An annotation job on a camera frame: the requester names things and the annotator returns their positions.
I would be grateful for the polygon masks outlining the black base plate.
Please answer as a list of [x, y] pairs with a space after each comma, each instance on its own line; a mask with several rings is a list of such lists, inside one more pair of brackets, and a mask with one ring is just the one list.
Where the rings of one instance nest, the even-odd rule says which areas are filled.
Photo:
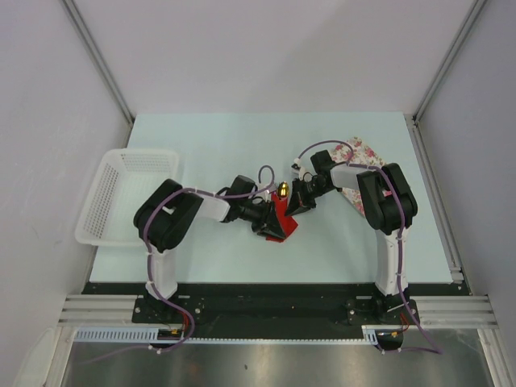
[[371, 313], [371, 284], [181, 284], [169, 305], [140, 283], [88, 283], [82, 293], [141, 296], [136, 324], [180, 324], [179, 306], [192, 315], [196, 339], [354, 339], [363, 325], [397, 326], [410, 317], [404, 306]]

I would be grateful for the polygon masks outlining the floral tray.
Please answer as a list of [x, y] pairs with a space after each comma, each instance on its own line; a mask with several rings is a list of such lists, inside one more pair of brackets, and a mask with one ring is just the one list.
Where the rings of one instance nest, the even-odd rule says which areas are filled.
[[[335, 163], [350, 160], [352, 164], [366, 164], [378, 167], [386, 165], [386, 162], [361, 138], [350, 138], [347, 140], [347, 143], [353, 148], [353, 156], [351, 156], [351, 151], [347, 146], [338, 144], [330, 150], [331, 159]], [[364, 205], [358, 189], [342, 188], [342, 195], [365, 217]]]

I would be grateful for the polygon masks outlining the left aluminium frame post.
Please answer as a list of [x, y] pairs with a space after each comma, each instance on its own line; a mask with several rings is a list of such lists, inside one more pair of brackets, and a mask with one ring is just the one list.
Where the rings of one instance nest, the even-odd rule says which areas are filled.
[[77, 33], [89, 59], [95, 67], [98, 76], [106, 87], [108, 94], [111, 96], [114, 104], [118, 108], [120, 114], [123, 116], [125, 122], [129, 127], [132, 127], [135, 122], [135, 116], [131, 113], [129, 105], [123, 96], [113, 73], [110, 70], [102, 52], [91, 32], [84, 16], [82, 15], [77, 3], [73, 0], [60, 0], [60, 4], [69, 18], [73, 29]]

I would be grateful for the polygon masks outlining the white plastic basket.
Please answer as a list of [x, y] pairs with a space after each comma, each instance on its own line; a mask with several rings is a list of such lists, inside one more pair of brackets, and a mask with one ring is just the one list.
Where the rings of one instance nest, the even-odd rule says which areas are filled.
[[133, 248], [143, 241], [133, 225], [136, 211], [167, 179], [177, 177], [180, 157], [150, 148], [109, 150], [102, 158], [75, 230], [77, 242]]

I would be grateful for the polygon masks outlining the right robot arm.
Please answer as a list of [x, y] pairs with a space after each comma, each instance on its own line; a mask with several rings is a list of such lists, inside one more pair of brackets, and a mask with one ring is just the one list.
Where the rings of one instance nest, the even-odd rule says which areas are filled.
[[405, 247], [408, 231], [418, 213], [410, 185], [396, 163], [377, 165], [336, 162], [328, 151], [311, 158], [312, 174], [295, 159], [292, 170], [298, 175], [285, 214], [294, 216], [316, 207], [316, 199], [331, 191], [354, 189], [360, 193], [364, 217], [377, 238], [376, 290], [372, 295], [373, 317], [391, 323], [408, 305], [405, 274]]

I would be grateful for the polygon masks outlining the iridescent spoon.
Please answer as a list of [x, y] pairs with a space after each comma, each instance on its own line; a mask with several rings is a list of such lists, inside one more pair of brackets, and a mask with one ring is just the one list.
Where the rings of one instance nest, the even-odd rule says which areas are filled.
[[289, 197], [289, 184], [286, 181], [281, 182], [276, 190], [276, 195], [280, 200], [285, 200]]

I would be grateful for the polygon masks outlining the right aluminium frame post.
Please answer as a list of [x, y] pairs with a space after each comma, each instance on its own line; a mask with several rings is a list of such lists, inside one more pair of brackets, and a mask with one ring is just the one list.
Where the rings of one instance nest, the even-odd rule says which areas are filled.
[[424, 95], [422, 96], [421, 101], [412, 114], [412, 120], [415, 123], [419, 123], [426, 113], [428, 106], [431, 104], [435, 95], [438, 93], [440, 86], [445, 80], [445, 77], [457, 60], [462, 48], [468, 40], [468, 37], [471, 35], [472, 30], [478, 23], [484, 9], [488, 4], [488, 0], [475, 0], [472, 2], [472, 5], [469, 7], [468, 12], [464, 17], [464, 20], [461, 22], [457, 33], [452, 39], [452, 42], [450, 43], [443, 59], [441, 60], [435, 75], [432, 77], [431, 82], [428, 85]]

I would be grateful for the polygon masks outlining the red paper napkin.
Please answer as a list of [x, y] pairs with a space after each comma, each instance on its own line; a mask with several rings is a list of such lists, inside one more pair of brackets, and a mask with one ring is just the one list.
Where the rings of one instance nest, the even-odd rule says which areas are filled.
[[279, 198], [276, 193], [273, 193], [271, 200], [275, 204], [276, 214], [277, 214], [279, 223], [282, 227], [282, 230], [285, 233], [285, 238], [279, 239], [277, 237], [267, 236], [265, 239], [267, 241], [283, 243], [286, 241], [287, 238], [289, 238], [295, 232], [295, 230], [298, 227], [298, 223], [295, 221], [295, 219], [292, 216], [285, 215], [285, 212], [286, 212], [287, 206], [288, 206], [287, 198]]

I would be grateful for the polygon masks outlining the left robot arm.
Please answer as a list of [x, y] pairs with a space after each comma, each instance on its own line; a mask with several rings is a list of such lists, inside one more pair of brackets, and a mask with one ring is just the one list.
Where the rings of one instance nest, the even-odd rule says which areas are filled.
[[146, 290], [154, 297], [149, 310], [163, 323], [173, 320], [178, 312], [178, 303], [171, 298], [178, 287], [174, 250], [197, 218], [218, 223], [242, 219], [259, 236], [275, 240], [287, 237], [271, 191], [268, 187], [259, 189], [248, 177], [238, 175], [218, 193], [185, 188], [172, 179], [165, 180], [133, 219], [148, 250]]

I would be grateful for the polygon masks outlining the aluminium frame post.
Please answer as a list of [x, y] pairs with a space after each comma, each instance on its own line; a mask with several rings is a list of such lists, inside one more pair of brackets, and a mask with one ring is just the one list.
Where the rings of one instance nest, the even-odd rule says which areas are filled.
[[468, 12], [464, 17], [464, 20], [461, 22], [457, 33], [452, 39], [452, 42], [450, 43], [443, 59], [441, 60], [435, 75], [432, 77], [431, 82], [428, 85], [424, 95], [422, 96], [421, 101], [412, 114], [412, 120], [415, 123], [419, 123], [426, 113], [428, 106], [431, 104], [435, 95], [438, 93], [440, 86], [445, 80], [445, 77], [457, 60], [462, 48], [468, 40], [468, 37], [471, 35], [472, 30], [478, 23], [484, 9], [488, 4], [488, 0], [475, 0], [472, 2], [472, 5], [469, 7]]
[[82, 15], [77, 3], [73, 0], [60, 0], [60, 4], [69, 18], [73, 29], [77, 33], [89, 59], [95, 67], [98, 76], [106, 87], [108, 94], [111, 96], [114, 104], [118, 108], [120, 114], [123, 116], [125, 122], [129, 127], [132, 127], [135, 122], [135, 116], [131, 113], [129, 105], [123, 96], [113, 73], [110, 70], [102, 52], [91, 32], [84, 16]]

